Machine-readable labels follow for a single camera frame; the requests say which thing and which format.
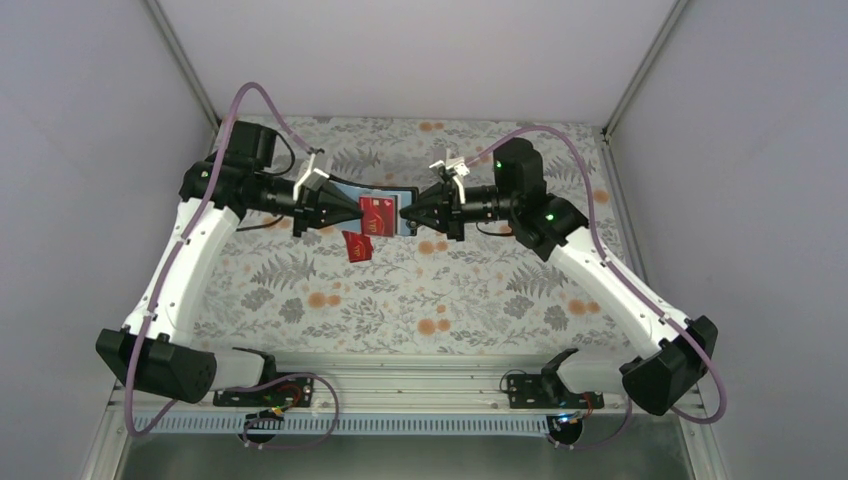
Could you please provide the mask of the black leather card holder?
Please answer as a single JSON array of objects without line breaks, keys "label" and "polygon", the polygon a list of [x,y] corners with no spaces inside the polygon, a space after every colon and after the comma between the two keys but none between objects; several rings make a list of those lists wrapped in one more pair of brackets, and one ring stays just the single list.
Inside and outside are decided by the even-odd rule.
[{"label": "black leather card holder", "polygon": [[364,185],[336,176],[331,176],[330,182],[357,203],[363,212],[361,219],[341,222],[335,225],[336,228],[376,237],[417,235],[416,224],[400,216],[400,210],[417,199],[417,187]]}]

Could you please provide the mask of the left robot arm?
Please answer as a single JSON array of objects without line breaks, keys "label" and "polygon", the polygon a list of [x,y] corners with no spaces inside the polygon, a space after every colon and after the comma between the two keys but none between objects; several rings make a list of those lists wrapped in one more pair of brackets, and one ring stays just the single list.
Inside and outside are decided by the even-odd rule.
[{"label": "left robot arm", "polygon": [[122,326],[102,330],[96,341],[96,352],[127,390],[197,403],[210,391],[250,388],[268,378],[268,354],[191,346],[223,247],[249,211],[290,218],[295,236],[363,216],[322,169],[308,167],[296,180],[270,173],[278,138],[270,127],[237,121],[227,146],[185,173],[154,277]]}]

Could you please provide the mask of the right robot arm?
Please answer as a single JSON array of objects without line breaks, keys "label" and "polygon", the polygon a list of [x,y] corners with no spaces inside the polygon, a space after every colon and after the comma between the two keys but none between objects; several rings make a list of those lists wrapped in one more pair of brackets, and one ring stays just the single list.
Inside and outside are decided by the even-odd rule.
[{"label": "right robot arm", "polygon": [[621,362],[563,351],[541,370],[549,397],[613,393],[649,414],[679,410],[677,402],[709,370],[717,327],[669,306],[611,253],[589,217],[549,192],[543,157],[530,141],[513,138],[494,149],[491,186],[465,186],[461,158],[431,168],[439,182],[402,208],[402,219],[456,241],[470,223],[507,222],[521,245],[581,286],[634,348],[635,358]]}]

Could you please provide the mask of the red VIP card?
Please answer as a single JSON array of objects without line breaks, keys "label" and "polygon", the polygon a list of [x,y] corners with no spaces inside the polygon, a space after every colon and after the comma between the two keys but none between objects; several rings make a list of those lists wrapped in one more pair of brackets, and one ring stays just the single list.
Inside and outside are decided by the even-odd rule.
[{"label": "red VIP card", "polygon": [[351,231],[343,231],[342,235],[350,263],[365,262],[372,259],[373,244],[369,236]]}]

